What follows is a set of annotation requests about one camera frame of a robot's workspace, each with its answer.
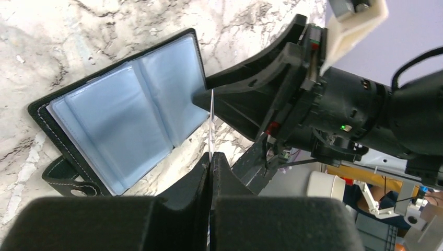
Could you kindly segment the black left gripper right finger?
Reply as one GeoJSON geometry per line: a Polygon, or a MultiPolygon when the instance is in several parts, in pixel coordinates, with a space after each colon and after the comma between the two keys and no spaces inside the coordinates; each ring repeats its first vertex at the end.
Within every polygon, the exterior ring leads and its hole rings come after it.
{"type": "Polygon", "coordinates": [[[363,250],[344,205],[321,197],[255,195],[212,154],[210,250],[363,250]]]}

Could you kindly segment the grey credit card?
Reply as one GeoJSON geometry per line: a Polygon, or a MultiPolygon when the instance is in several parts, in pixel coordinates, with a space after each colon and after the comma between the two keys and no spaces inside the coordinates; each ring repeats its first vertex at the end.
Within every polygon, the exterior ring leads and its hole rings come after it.
{"type": "Polygon", "coordinates": [[[209,128],[208,128],[208,155],[209,161],[212,161],[213,152],[214,152],[214,133],[215,133],[215,124],[214,124],[214,90],[211,90],[211,103],[209,108],[209,128]]]}

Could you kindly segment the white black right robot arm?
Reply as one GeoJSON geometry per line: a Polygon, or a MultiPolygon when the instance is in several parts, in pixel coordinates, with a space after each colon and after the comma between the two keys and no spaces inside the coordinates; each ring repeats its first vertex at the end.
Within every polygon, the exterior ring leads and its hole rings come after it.
{"type": "Polygon", "coordinates": [[[404,177],[442,188],[442,71],[402,87],[337,68],[320,75],[328,30],[296,15],[267,48],[207,77],[193,103],[267,151],[305,150],[338,166],[375,150],[406,160],[404,177]]]}

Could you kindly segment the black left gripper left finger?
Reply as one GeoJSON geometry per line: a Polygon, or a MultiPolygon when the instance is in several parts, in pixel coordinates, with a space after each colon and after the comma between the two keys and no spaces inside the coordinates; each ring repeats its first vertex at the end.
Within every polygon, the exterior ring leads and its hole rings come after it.
{"type": "Polygon", "coordinates": [[[209,154],[161,194],[44,197],[17,217],[1,250],[205,250],[209,154]]]}

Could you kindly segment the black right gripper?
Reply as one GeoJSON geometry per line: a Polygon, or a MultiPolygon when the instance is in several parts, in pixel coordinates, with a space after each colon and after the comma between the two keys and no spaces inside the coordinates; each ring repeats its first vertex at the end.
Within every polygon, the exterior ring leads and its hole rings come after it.
{"type": "Polygon", "coordinates": [[[309,151],[315,160],[335,165],[368,152],[362,141],[380,120],[385,86],[325,65],[328,30],[296,14],[265,49],[206,78],[206,90],[192,102],[214,114],[251,141],[261,134],[258,165],[271,172],[284,166],[284,148],[309,151]]]}

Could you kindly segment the black leather card holder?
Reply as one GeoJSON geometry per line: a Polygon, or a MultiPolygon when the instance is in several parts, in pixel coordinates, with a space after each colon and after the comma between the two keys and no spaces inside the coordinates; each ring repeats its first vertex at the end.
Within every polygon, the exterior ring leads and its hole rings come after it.
{"type": "Polygon", "coordinates": [[[61,152],[42,179],[64,196],[119,196],[205,120],[193,28],[54,91],[28,113],[61,152]]]}

